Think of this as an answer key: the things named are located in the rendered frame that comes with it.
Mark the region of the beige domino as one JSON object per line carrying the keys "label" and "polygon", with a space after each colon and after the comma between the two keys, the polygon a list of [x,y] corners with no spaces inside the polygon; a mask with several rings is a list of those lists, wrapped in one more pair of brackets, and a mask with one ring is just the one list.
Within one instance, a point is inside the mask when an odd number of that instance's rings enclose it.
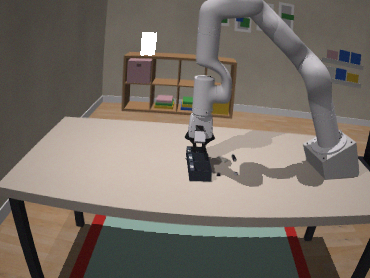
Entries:
{"label": "beige domino", "polygon": [[216,159],[218,159],[218,160],[220,160],[222,162],[227,162],[228,161],[228,159],[226,159],[226,158],[224,158],[222,156],[218,156],[218,157],[216,157]]}

